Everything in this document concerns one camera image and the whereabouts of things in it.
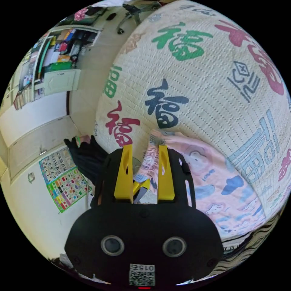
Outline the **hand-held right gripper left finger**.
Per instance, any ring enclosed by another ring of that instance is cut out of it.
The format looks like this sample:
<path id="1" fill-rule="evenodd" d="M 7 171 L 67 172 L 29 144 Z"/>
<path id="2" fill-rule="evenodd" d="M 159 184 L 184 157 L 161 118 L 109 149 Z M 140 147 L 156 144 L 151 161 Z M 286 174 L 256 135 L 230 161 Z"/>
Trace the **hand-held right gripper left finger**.
<path id="1" fill-rule="evenodd" d="M 133 203 L 132 144 L 125 145 L 122 148 L 114 197 L 116 200 Z"/>

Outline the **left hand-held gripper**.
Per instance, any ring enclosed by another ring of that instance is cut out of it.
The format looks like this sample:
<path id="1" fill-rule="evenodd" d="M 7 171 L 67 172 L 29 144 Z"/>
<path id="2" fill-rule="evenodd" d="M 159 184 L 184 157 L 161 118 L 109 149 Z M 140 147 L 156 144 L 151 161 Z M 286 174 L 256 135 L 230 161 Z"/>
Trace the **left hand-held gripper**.
<path id="1" fill-rule="evenodd" d="M 96 142 L 95 136 L 90 136 L 89 142 L 82 141 L 80 145 L 77 145 L 76 137 L 71 140 L 64 139 L 64 143 L 80 173 L 91 182 L 97 182 L 103 173 L 103 164 L 109 154 Z M 150 189 L 150 179 L 141 183 L 133 182 L 133 196 L 141 188 Z"/>

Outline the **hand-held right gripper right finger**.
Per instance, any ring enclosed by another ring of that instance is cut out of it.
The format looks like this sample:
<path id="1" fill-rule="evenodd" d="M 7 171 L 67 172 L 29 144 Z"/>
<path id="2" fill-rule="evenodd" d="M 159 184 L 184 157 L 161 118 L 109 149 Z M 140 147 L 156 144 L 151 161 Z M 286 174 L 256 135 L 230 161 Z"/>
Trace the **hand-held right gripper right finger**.
<path id="1" fill-rule="evenodd" d="M 158 201 L 173 201 L 175 197 L 168 148 L 159 145 Z"/>

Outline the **person's left hand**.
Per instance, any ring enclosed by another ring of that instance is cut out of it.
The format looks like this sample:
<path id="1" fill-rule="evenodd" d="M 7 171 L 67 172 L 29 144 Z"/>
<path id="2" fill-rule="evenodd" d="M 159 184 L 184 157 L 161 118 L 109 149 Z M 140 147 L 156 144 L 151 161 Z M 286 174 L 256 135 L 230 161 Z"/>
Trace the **person's left hand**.
<path id="1" fill-rule="evenodd" d="M 83 135 L 83 136 L 76 136 L 76 144 L 78 147 L 81 146 L 82 143 L 90 143 L 91 137 L 89 135 Z"/>

